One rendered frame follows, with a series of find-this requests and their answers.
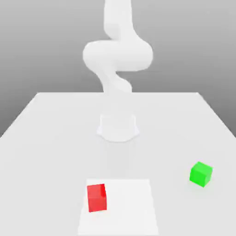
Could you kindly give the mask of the small red cube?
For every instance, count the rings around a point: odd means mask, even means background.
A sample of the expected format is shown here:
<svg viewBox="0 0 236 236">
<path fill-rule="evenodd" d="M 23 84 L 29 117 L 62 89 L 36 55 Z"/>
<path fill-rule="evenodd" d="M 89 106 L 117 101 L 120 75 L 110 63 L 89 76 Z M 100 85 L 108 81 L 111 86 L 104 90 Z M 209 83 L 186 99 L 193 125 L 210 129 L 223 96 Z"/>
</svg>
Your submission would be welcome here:
<svg viewBox="0 0 236 236">
<path fill-rule="evenodd" d="M 107 210 L 107 197 L 105 184 L 87 186 L 88 211 L 97 212 Z"/>
</svg>

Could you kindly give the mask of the small green cube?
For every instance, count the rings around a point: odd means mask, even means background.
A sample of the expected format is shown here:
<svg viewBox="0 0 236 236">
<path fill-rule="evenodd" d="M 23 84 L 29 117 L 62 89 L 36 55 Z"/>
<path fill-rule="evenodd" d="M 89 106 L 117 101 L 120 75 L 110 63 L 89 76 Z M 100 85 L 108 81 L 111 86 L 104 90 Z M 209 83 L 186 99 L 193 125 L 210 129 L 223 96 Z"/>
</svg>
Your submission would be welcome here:
<svg viewBox="0 0 236 236">
<path fill-rule="evenodd" d="M 197 162 L 190 171 L 189 180 L 193 183 L 205 187 L 211 180 L 213 168 L 202 162 Z"/>
</svg>

